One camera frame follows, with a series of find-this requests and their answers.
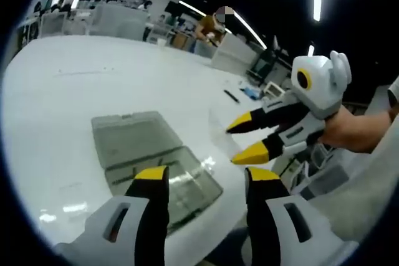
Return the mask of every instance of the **black ceiling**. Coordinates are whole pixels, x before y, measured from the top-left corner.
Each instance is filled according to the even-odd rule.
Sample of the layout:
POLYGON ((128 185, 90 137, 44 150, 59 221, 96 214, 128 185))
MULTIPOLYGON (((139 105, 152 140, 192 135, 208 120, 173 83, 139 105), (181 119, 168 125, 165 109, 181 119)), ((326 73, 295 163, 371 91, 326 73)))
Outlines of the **black ceiling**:
MULTIPOLYGON (((274 35, 290 56, 305 55, 310 44, 315 54, 345 52, 350 60, 353 84, 346 97, 366 102, 375 87, 392 82, 399 74, 396 57, 397 0, 322 0, 320 22, 312 17, 313 0, 184 0, 205 12, 231 6, 267 44, 274 35)), ((253 36, 232 18, 233 33, 253 36)))

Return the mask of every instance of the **white tabletop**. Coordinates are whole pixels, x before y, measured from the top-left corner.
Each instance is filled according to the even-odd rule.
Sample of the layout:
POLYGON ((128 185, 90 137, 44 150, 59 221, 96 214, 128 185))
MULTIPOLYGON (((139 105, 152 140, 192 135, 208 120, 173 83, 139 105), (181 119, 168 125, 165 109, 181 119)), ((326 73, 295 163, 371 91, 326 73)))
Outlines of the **white tabletop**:
MULTIPOLYGON (((176 49, 94 36, 34 40, 16 55, 3 81, 3 142, 21 201, 51 245, 73 241, 111 197, 90 120, 149 110, 159 111, 199 160, 211 157, 223 187, 213 205, 167 238, 166 265, 198 263, 234 227, 246 209, 244 175, 211 140, 209 112, 227 126, 259 104, 238 90, 242 78, 208 63, 176 49)), ((234 138, 243 148, 262 137, 234 138)))

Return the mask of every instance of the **desk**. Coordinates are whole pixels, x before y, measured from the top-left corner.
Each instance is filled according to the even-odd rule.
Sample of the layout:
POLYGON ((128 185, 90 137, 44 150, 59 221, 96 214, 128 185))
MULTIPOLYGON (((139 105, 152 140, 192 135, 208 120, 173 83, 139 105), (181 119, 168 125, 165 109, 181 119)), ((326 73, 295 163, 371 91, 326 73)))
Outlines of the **desk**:
MULTIPOLYGON (((209 109, 223 126, 259 107, 222 84, 243 80, 205 66, 198 55, 99 36, 34 40, 11 61, 2 91, 2 133, 10 176, 33 225, 51 245, 71 242, 86 218, 111 197, 94 146, 95 116, 158 110, 203 161, 223 193, 165 243, 170 266, 197 264, 246 210, 244 174, 212 144, 209 109)), ((242 147, 260 136, 238 136, 242 147)))

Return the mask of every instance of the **white table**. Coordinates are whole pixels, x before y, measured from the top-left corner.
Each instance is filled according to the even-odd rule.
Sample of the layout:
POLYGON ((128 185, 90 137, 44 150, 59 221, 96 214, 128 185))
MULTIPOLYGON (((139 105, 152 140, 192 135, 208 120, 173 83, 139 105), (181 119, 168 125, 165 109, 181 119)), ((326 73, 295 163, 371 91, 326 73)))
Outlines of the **white table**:
MULTIPOLYGON (((12 180, 36 229, 50 245, 71 242, 111 193, 94 147, 95 116, 158 110, 201 161, 214 161, 221 197, 170 235, 165 262, 189 266, 207 255, 243 216, 244 175, 212 144, 209 110, 227 126, 257 108, 240 77, 176 49, 98 36, 34 40, 9 64, 2 133, 12 180), (224 92, 225 86, 241 104, 224 92)), ((241 147, 264 135, 237 136, 241 147)))

